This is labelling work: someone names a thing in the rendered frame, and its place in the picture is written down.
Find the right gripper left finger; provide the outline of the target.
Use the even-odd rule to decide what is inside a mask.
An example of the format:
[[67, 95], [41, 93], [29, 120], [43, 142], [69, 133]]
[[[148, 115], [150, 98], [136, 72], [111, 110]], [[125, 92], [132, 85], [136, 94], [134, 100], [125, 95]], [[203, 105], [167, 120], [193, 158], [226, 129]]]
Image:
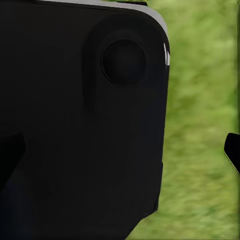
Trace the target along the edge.
[[0, 138], [0, 193], [26, 152], [21, 133]]

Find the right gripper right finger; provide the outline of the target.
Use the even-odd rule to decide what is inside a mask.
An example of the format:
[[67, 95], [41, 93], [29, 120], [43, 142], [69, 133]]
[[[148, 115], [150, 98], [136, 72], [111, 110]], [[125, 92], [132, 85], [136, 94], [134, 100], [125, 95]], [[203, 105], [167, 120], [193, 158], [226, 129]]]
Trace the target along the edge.
[[240, 173], [240, 135], [228, 133], [224, 151]]

